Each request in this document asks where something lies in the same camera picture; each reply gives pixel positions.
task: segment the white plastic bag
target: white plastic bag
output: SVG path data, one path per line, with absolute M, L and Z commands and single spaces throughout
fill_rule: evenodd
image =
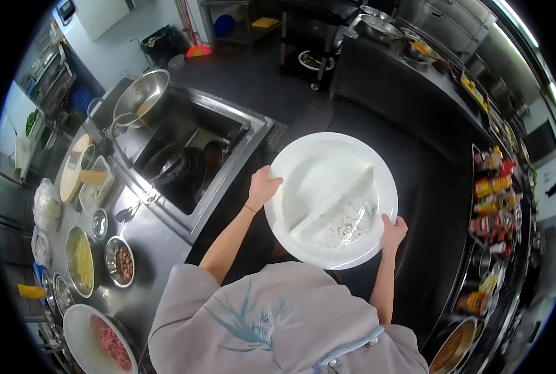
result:
M 33 258 L 37 265 L 48 267 L 50 265 L 51 252 L 50 242 L 45 235 L 45 231 L 37 226 L 33 228 L 33 237 L 31 238 L 31 249 L 33 250 Z
M 33 204 L 35 224 L 46 232 L 58 230 L 60 206 L 60 194 L 49 178 L 43 178 L 35 191 L 35 203 Z

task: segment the bracelet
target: bracelet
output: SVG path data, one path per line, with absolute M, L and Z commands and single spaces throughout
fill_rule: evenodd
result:
M 243 206 L 247 207 L 248 210 L 252 211 L 253 213 L 257 213 L 256 211 L 252 210 L 250 206 L 247 204 L 243 204 Z

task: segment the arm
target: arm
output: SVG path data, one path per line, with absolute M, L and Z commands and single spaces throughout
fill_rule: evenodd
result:
M 386 214 L 382 214 L 384 235 L 382 236 L 382 260 L 378 268 L 378 275 L 374 290 L 370 296 L 370 304 L 378 312 L 381 324 L 392 321 L 392 307 L 394 304 L 394 264 L 396 250 L 407 235 L 407 224 L 401 217 L 392 224 Z
M 253 217 L 274 196 L 278 186 L 282 184 L 282 178 L 270 181 L 268 178 L 269 171 L 270 166 L 266 165 L 251 176 L 249 198 L 243 209 L 224 228 L 224 231 L 216 238 L 201 259 L 199 267 L 210 273 L 218 281 L 218 284 L 222 284 L 224 277 L 232 266 Z

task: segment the hand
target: hand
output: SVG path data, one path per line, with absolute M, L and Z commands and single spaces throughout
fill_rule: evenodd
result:
M 268 173 L 270 172 L 270 166 L 266 165 L 263 168 L 257 170 L 255 174 L 251 176 L 251 187 L 249 188 L 249 198 L 244 204 L 251 208 L 255 212 L 263 207 L 263 205 L 274 196 L 278 190 L 278 186 L 284 182 L 282 178 L 276 178 L 270 181 Z
M 394 224 L 386 214 L 382 214 L 384 234 L 382 235 L 382 251 L 385 256 L 394 257 L 399 244 L 407 235 L 407 224 L 402 217 L 397 217 Z

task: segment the ground meat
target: ground meat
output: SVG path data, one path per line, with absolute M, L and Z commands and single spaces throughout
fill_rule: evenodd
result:
M 102 318 L 94 314 L 91 315 L 91 326 L 95 333 L 97 333 L 99 345 L 116 361 L 120 369 L 130 372 L 132 370 L 130 357 L 114 330 Z
M 117 254 L 120 277 L 128 282 L 132 278 L 132 259 L 126 247 L 120 247 Z

